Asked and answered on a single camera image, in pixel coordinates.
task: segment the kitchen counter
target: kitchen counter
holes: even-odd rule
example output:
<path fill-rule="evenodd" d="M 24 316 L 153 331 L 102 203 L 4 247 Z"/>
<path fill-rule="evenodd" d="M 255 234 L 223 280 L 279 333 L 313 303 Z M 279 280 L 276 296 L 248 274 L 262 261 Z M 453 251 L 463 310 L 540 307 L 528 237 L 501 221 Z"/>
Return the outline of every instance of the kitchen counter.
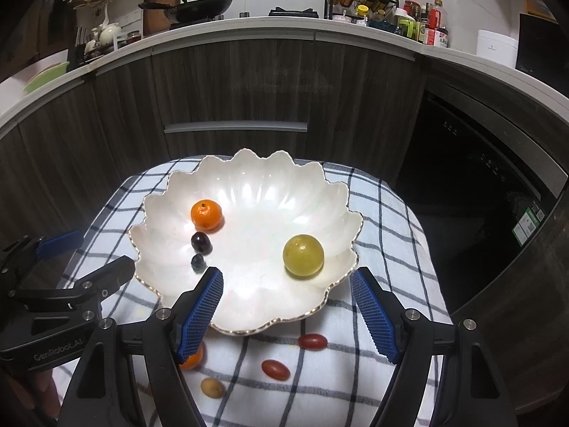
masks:
<path fill-rule="evenodd" d="M 409 59 L 413 59 L 418 54 L 427 58 L 441 59 L 496 78 L 540 102 L 557 116 L 569 122 L 569 98 L 530 75 L 470 53 L 422 45 L 392 33 L 343 22 L 301 17 L 249 17 L 207 22 L 162 32 L 62 75 L 25 96 L 0 115 L 0 137 L 25 115 L 55 96 L 80 84 L 82 77 L 89 73 L 100 74 L 153 54 L 193 45 L 256 38 L 331 41 Z"/>
<path fill-rule="evenodd" d="M 342 22 L 208 22 L 107 54 L 0 116 L 0 245 L 87 229 L 126 178 L 189 155 L 285 149 L 393 185 L 435 81 L 506 118 L 569 173 L 569 99 L 522 72 Z M 451 316 L 483 329 L 519 412 L 555 397 L 569 374 L 568 216 L 561 187 L 532 240 Z M 37 277 L 53 285 L 65 260 Z"/>

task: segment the black dishwasher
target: black dishwasher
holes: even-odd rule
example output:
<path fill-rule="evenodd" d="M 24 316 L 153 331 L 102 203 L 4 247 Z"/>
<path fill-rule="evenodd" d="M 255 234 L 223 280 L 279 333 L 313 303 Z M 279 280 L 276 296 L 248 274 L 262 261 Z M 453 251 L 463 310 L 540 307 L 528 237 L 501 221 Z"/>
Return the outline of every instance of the black dishwasher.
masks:
<path fill-rule="evenodd" d="M 504 117 L 429 80 L 395 191 L 425 230 L 450 313 L 531 242 L 566 181 Z"/>

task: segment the green grape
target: green grape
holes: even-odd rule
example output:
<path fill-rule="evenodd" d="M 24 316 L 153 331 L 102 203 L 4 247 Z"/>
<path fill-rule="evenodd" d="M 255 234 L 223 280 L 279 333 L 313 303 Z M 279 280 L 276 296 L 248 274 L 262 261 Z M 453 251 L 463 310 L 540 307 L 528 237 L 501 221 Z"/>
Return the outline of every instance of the green grape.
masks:
<path fill-rule="evenodd" d="M 324 249 L 318 239 L 309 234 L 291 237 L 283 249 L 284 265 L 296 276 L 310 276 L 322 268 Z"/>

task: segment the wooden cutting board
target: wooden cutting board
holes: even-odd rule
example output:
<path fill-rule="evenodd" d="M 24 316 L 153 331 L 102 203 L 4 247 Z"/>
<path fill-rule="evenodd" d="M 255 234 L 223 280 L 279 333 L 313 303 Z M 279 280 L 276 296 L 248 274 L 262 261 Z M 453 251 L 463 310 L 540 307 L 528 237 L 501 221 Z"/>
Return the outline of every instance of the wooden cutting board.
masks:
<path fill-rule="evenodd" d="M 144 2 L 166 3 L 177 5 L 180 0 L 144 0 Z M 142 32 L 144 37 L 170 29 L 170 21 L 160 10 L 145 9 L 142 15 Z"/>

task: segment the table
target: table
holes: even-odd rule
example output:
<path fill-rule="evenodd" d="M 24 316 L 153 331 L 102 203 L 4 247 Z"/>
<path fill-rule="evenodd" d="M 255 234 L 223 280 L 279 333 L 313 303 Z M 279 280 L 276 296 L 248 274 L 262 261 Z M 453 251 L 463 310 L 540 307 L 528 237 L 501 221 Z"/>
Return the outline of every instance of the table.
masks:
<path fill-rule="evenodd" d="M 191 172 L 201 157 L 158 165 L 128 178 L 105 204 L 86 232 L 82 248 L 71 258 L 61 287 L 122 255 L 136 259 L 128 237 L 130 226 L 144 218 L 147 194 L 166 189 L 175 170 Z M 384 289 L 392 290 L 404 307 L 416 308 L 433 321 L 450 323 L 445 302 L 419 222 L 403 201 L 382 181 L 355 168 L 322 163 L 329 181 L 349 186 L 349 208 L 363 215 L 355 242 L 360 266 L 367 266 Z M 103 302 L 103 316 L 119 324 L 142 321 L 159 308 L 157 296 L 136 279 Z M 328 348 L 300 349 L 297 337 L 318 332 Z M 206 356 L 196 369 L 184 372 L 186 382 L 206 423 L 227 427 L 365 427 L 385 393 L 394 366 L 379 355 L 352 300 L 349 281 L 335 287 L 326 306 L 302 321 L 271 326 L 264 332 L 236 338 L 212 329 L 204 338 Z M 264 359 L 288 366 L 291 378 L 278 382 L 261 371 Z M 53 372 L 63 395 L 77 361 Z M 442 357 L 433 357 L 416 425 L 428 425 L 440 379 Z M 147 425 L 157 427 L 156 413 L 144 360 L 134 357 L 140 402 Z M 223 382 L 221 399 L 207 398 L 200 382 L 213 377 Z"/>

